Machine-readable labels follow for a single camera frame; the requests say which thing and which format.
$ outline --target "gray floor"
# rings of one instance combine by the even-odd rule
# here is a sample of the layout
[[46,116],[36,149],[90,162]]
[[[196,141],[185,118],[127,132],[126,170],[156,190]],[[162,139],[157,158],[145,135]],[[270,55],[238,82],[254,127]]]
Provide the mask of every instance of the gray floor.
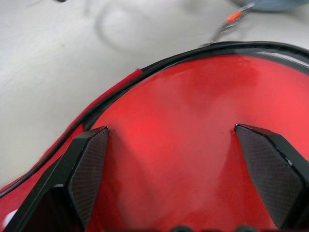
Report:
[[[228,0],[2,0],[0,186],[98,95],[137,67],[207,42],[236,9]],[[225,39],[309,48],[308,12],[252,13]]]

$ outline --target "white floor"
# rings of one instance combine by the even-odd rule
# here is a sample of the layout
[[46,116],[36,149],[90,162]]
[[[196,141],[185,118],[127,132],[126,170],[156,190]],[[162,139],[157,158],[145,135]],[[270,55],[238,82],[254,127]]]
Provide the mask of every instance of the white floor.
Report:
[[[26,172],[98,95],[208,41],[228,0],[2,0],[0,187]],[[309,48],[309,6],[249,14],[225,39]]]

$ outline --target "red glossy surface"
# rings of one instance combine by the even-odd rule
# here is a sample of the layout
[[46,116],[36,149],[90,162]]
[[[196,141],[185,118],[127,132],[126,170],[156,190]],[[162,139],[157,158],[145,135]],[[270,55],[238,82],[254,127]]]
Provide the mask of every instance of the red glossy surface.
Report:
[[308,104],[308,76],[261,58],[218,56],[157,73],[93,126],[108,125],[111,136],[92,222],[274,228],[232,130],[267,128],[309,159]]

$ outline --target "carbon fiber pattern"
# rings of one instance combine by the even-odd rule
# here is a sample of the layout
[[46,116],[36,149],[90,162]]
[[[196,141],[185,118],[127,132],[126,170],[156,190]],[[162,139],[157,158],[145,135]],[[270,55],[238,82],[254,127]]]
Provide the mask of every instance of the carbon fiber pattern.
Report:
[[69,193],[84,228],[90,220],[101,183],[107,139],[108,129],[91,138],[69,183]]
[[281,228],[303,189],[302,181],[266,137],[240,126],[236,134],[255,188]]

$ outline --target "black rubber trim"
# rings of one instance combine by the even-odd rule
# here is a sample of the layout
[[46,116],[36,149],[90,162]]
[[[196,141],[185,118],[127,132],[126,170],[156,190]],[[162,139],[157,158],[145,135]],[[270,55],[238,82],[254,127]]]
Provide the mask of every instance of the black rubber trim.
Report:
[[76,130],[76,128],[81,125],[90,115],[92,115],[97,109],[102,107],[105,104],[109,104],[114,100],[114,98],[119,96],[121,93],[125,93],[131,87],[136,85],[138,82],[144,80],[145,78],[155,74],[156,72],[171,66],[175,63],[179,63],[181,61],[187,60],[192,56],[197,56],[201,54],[207,54],[208,56],[216,55],[216,53],[220,53],[226,49],[261,49],[261,51],[265,51],[267,49],[274,49],[277,52],[290,52],[295,56],[304,57],[309,59],[309,51],[297,47],[294,45],[286,44],[286,43],[278,43],[278,42],[226,42],[226,43],[214,43],[207,47],[197,48],[192,51],[184,52],[169,58],[166,58],[162,61],[159,61],[155,64],[147,66],[142,69],[144,73],[140,76],[136,77],[126,85],[120,87],[118,90],[109,94],[103,100],[98,102],[95,106],[93,106],[90,110],[88,110],[83,116],[81,116],[76,123],[62,136],[60,141],[52,148],[52,150],[40,161],[37,165],[35,165],[30,171],[28,171],[23,177],[21,177],[18,181],[12,184],[7,189],[0,192],[0,198],[23,184],[26,180],[28,180],[34,173],[36,173],[43,165],[45,165],[50,158],[61,148],[61,146],[65,143],[68,137]]

